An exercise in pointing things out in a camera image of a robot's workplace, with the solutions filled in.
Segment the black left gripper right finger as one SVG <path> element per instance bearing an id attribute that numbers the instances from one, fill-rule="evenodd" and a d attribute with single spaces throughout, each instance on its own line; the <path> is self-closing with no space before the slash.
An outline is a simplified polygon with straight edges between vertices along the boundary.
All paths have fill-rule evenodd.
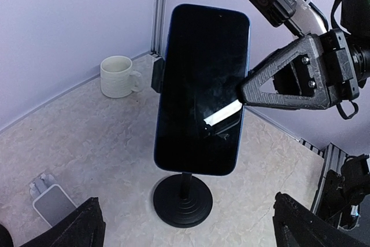
<path id="1" fill-rule="evenodd" d="M 277 246 L 366 246 L 330 226 L 286 193 L 275 195 L 273 208 Z"/>

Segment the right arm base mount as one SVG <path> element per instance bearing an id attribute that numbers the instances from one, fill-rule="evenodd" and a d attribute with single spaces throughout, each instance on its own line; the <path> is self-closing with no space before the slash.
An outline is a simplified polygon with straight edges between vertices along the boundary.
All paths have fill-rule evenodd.
<path id="1" fill-rule="evenodd" d="M 360 204 L 369 195 L 369 155 L 349 155 L 334 144 L 324 159 L 311 212 L 342 231 L 359 226 Z"/>

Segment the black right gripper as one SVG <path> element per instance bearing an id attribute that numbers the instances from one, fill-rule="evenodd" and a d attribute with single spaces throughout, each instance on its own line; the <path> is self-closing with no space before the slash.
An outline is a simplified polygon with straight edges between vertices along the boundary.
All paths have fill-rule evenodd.
<path id="1" fill-rule="evenodd" d="M 247 106 L 325 110 L 358 98 L 368 78 L 369 38 L 334 29 L 271 53 L 240 83 L 238 97 Z"/>

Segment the white phone stand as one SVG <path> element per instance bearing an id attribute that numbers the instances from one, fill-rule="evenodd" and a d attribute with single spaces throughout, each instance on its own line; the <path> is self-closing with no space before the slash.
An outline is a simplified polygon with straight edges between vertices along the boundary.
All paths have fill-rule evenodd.
<path id="1" fill-rule="evenodd" d="M 76 204 L 51 174 L 42 173 L 29 184 L 32 207 L 50 226 L 54 227 L 76 208 Z"/>

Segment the black phone blue edge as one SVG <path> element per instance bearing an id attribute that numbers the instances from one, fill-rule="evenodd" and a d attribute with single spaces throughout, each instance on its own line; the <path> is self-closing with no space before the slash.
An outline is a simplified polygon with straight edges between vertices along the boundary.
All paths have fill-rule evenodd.
<path id="1" fill-rule="evenodd" d="M 250 23 L 234 10 L 174 8 L 158 109 L 154 161 L 166 171 L 223 176 L 236 165 L 243 110 L 206 119 L 238 100 Z"/>

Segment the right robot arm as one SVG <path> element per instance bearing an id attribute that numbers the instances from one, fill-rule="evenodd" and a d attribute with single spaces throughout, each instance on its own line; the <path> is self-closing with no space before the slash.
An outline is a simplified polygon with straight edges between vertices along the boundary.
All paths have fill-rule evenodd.
<path id="1" fill-rule="evenodd" d="M 325 110 L 353 103 L 369 78 L 369 0 L 335 0 L 341 19 L 311 0 L 249 0 L 274 27 L 295 36 L 248 74 L 239 99 L 248 106 Z"/>

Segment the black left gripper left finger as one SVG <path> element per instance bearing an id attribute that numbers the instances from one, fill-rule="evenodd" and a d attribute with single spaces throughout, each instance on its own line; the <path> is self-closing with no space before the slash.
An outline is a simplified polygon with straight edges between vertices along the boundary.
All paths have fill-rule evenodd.
<path id="1" fill-rule="evenodd" d="M 103 247 L 106 223 L 99 199 L 91 197 L 45 233 L 24 246 L 100 246 Z"/>

